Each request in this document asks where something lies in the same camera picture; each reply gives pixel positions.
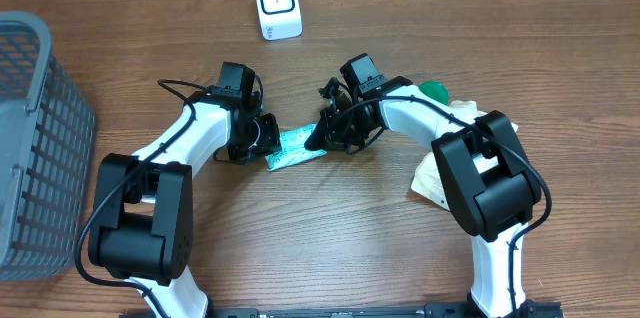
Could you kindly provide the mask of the mint green wipes pack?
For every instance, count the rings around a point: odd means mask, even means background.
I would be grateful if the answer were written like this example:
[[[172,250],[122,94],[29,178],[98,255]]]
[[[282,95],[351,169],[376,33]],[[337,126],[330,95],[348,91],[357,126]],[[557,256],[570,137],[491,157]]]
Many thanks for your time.
[[[308,124],[281,133],[281,150],[265,157],[268,171],[273,172],[326,155],[324,150],[310,151],[304,147],[315,127],[315,124]]]

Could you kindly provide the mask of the green lid clear jar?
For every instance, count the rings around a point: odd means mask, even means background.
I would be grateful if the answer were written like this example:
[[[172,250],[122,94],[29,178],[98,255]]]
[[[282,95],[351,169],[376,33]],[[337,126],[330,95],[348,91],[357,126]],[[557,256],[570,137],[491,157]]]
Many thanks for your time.
[[[426,81],[419,85],[419,90],[425,96],[441,103],[449,105],[449,92],[448,89],[437,81]]]

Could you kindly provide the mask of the clear bag bread package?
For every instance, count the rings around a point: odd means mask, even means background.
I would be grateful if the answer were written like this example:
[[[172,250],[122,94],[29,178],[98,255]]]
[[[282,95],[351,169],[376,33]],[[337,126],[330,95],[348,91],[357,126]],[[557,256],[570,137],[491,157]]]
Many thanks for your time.
[[[515,216],[539,199],[531,189],[527,159],[507,116],[491,111],[472,125],[439,103],[428,103],[418,115],[432,146],[440,184],[450,212],[468,221]]]

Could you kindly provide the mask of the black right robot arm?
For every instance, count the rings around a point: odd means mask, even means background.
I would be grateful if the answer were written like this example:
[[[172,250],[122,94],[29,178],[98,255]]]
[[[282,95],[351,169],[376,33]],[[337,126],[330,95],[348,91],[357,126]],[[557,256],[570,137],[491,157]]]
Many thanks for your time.
[[[366,53],[347,61],[319,93],[327,106],[306,149],[356,154],[389,130],[433,153],[449,210],[472,238],[474,280],[463,317],[531,317],[521,283],[524,236],[541,225],[533,207],[549,203],[508,117],[464,118],[411,80],[386,78]]]

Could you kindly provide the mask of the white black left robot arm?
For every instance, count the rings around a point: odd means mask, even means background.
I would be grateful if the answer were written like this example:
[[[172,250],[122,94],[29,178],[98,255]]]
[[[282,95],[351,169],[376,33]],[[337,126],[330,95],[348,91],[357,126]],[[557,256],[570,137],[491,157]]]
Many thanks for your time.
[[[133,288],[150,317],[212,317],[209,295],[188,267],[194,240],[193,179],[221,150],[244,165],[280,150],[276,118],[249,67],[222,65],[216,84],[195,84],[180,117],[131,155],[100,163],[93,212],[74,262],[88,282]]]

